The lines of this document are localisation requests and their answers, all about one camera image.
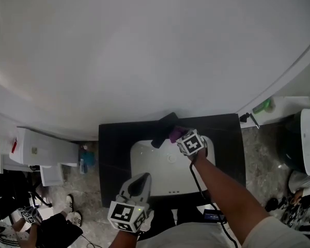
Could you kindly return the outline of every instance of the black shorts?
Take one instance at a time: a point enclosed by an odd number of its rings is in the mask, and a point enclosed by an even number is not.
[[[59,213],[42,221],[37,234],[39,248],[67,248],[83,234],[83,231]]]

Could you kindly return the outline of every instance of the white wall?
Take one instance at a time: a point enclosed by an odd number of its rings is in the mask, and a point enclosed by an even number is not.
[[[0,0],[0,113],[98,124],[234,113],[310,45],[310,0]]]
[[[310,96],[310,64],[292,81],[280,89],[276,96]]]

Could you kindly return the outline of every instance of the black countertop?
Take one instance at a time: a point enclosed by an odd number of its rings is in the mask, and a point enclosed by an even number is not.
[[[211,139],[216,166],[245,186],[243,141],[237,114],[181,118],[178,126],[196,128],[200,135]],[[131,178],[130,149],[134,143],[152,140],[157,121],[126,122],[99,125],[99,175],[102,204],[109,207],[122,184]],[[175,209],[182,203],[193,206],[207,204],[199,192],[150,197],[152,208]]]

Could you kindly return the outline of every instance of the stone floor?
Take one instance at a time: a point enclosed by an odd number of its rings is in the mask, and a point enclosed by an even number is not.
[[[265,205],[271,197],[281,197],[286,192],[289,168],[276,153],[277,132],[281,125],[262,126],[259,130],[242,130],[246,164],[246,187]],[[49,187],[48,198],[52,201],[55,213],[65,204],[65,196],[72,194],[75,207],[83,215],[84,236],[94,244],[108,247],[117,231],[107,221],[108,209],[101,204],[98,166],[79,174],[78,168],[64,167],[65,183],[59,187]],[[86,247],[87,242],[80,237],[72,247]]]

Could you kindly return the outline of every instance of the green object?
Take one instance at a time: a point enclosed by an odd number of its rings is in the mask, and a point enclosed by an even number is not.
[[[254,107],[253,113],[258,114],[259,112],[262,112],[263,110],[265,110],[266,112],[272,112],[273,111],[272,104],[273,104],[272,98],[268,98],[267,100],[265,100],[258,106]]]

